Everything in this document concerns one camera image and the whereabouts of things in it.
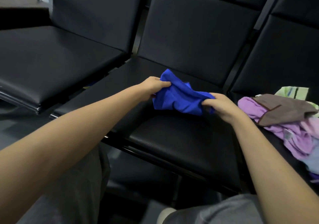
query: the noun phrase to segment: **blue cloth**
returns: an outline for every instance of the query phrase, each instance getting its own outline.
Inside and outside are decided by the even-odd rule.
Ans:
[[[197,116],[203,114],[202,102],[206,99],[215,99],[210,93],[194,91],[190,84],[182,82],[169,69],[160,77],[161,81],[170,81],[170,87],[162,88],[153,99],[156,110],[177,110]]]
[[[315,144],[315,148],[307,158],[301,161],[307,165],[310,172],[319,175],[319,139],[312,137],[312,142]]]

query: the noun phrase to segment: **black chair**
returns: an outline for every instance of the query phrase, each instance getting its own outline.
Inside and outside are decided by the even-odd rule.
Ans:
[[[278,0],[229,96],[234,102],[257,94],[275,94],[282,86],[309,87],[308,101],[319,104],[319,0]],[[264,135],[310,183],[305,165],[295,159],[283,141],[260,128]]]
[[[130,58],[141,0],[54,0],[53,26],[0,31],[0,99],[40,113]]]
[[[266,0],[152,0],[138,57],[51,115],[109,97],[167,68],[193,89],[222,88]],[[233,131],[215,116],[138,105],[104,139],[175,173],[208,181],[227,195],[241,190]]]

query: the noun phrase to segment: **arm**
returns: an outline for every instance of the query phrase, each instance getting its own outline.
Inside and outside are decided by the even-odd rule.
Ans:
[[[140,101],[170,82],[139,85],[70,112],[0,151],[0,220],[16,223],[45,186],[88,154]]]
[[[203,105],[233,126],[268,223],[319,223],[319,197],[243,111],[225,95],[212,94],[216,99]]]

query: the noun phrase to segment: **person's right hand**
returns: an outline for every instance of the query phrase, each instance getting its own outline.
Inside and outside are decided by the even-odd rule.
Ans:
[[[216,99],[206,99],[202,102],[202,105],[213,107],[216,110],[216,113],[225,122],[233,124],[236,119],[240,117],[247,117],[247,115],[225,95],[219,93],[211,94]]]

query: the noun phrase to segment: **pile of cloths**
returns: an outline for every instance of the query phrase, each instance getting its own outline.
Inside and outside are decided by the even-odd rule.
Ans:
[[[312,182],[319,184],[319,106],[305,101],[308,90],[282,87],[275,95],[243,97],[238,107],[282,139],[292,155],[306,164]]]

